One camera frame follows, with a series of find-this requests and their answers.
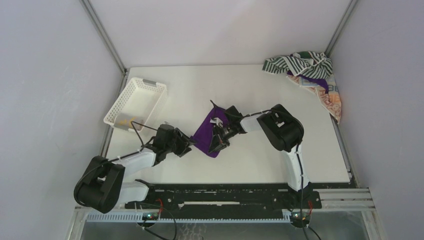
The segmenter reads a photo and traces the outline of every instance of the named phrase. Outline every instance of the orange patterned towel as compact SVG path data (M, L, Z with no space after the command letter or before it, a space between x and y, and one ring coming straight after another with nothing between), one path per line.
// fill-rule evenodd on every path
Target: orange patterned towel
M300 76L287 75L287 78L300 87L304 87L309 92L316 94L322 106L337 120L337 123L340 123L340 118L342 117L342 102L340 101L339 89L336 86L334 75L326 79L328 93L326 93L326 89L322 86Z

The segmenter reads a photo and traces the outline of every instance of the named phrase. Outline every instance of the folded cloth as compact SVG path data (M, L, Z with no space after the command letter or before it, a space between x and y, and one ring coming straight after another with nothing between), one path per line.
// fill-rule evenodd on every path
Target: folded cloth
M268 58L262 70L270 74L287 73L295 77L304 77L319 84L328 93L328 86L323 80L333 74L333 65L331 59L323 52L302 51L290 56Z
M326 79L328 84L328 92L316 83L310 83L308 80L300 76L287 75L291 82L305 87L309 92L318 96L321 105L340 123L342 118L342 102L340 101L339 89L336 86L334 75Z
M221 108L215 105L215 107L209 112L209 114L203 120L203 122L201 123L197 131L194 133L194 135L190 137L191 139L197 142L194 146L211 158L216 158L218 154L220 153L219 151L208 153L209 146L211 145L211 142L212 142L212 136L213 136L212 129L214 128L214 124L215 124L215 123L211 123L211 119L214 119L214 118L221 119L222 125L225 127L229 123L229 121L227 117L225 116L224 111L225 111L224 108Z

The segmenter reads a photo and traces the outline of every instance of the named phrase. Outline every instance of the basket handle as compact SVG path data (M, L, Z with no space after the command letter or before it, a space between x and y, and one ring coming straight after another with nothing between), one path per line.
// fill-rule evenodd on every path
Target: basket handle
M151 81L151 80L147 80L147 79L144 79L143 78L143 83L145 84L145 85L148 85L148 86L151 86L151 87L155 87L155 88L157 88L158 86L156 85L156 82L155 81Z

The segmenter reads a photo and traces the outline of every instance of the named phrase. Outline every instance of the pile of towels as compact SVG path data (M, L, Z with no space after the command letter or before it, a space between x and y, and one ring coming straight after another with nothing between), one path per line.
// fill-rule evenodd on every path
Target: pile of towels
M262 70L287 74L291 82L316 94L322 106L340 123L342 102L333 75L333 65L324 53L302 51L265 60Z

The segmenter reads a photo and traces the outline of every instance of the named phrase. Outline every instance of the metal frame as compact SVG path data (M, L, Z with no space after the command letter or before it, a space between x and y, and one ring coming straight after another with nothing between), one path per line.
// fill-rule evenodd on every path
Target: metal frame
M108 34L106 33L99 17L97 16L90 0L79 0L87 12L89 18L91 19L94 27L96 28L99 36L102 38L105 47L110 52L113 57L116 65L122 71L123 76L121 79L121 83L119 85L119 89L116 93L116 98L119 96L121 91L124 89L126 82L128 80L129 71L125 69L123 62L121 61L112 41L110 40ZM340 23L335 30L327 49L325 50L325 54L327 56L331 56L334 47L340 37L341 32L345 28L349 18L351 17L355 7L357 6L359 0L351 0ZM382 226L380 225L380 221L378 219L378 215L376 212L376 208L374 206L374 202L370 191L366 188L358 188L359 183L356 178L357 174L355 172L355 168L352 165L349 153L346 149L345 142L343 140L342 134L340 132L339 126L336 123L335 119L332 117L332 122L334 126L334 130L337 136L338 143L340 145L340 150L342 152L342 156L344 162L346 164L346 169L348 173L351 175L350 183L314 183L315 190L319 192L321 198L321 209L314 209L315 212L347 212L347 211L360 211L362 212L363 220L366 226L366 230L368 232L368 236L371 240L384 240L386 239L384 236L384 231ZM107 127L103 144L100 149L100 155L106 156L109 148L109 144L111 142L111 137L113 133L113 128L110 126ZM190 188L190 184L179 184L180 188ZM154 212L157 209L144 209L143 211ZM74 214L71 219L71 223L66 235L67 240L80 240L85 222L114 222L114 223L122 223L122 222L140 222L141 216L139 215L140 210L137 212L135 209L125 209L124 206L120 206L114 208L111 212L107 214L99 213L98 211L87 208L77 206L74 210ZM288 215L291 214L289 211L282 210L281 218L263 218L263 219L249 219L249 220L231 220L231 219L208 219L204 220L204 223L209 222L224 222L224 223L288 223ZM160 222L171 222L171 219L163 218ZM177 222L180 223L191 223L192 219L177 219Z

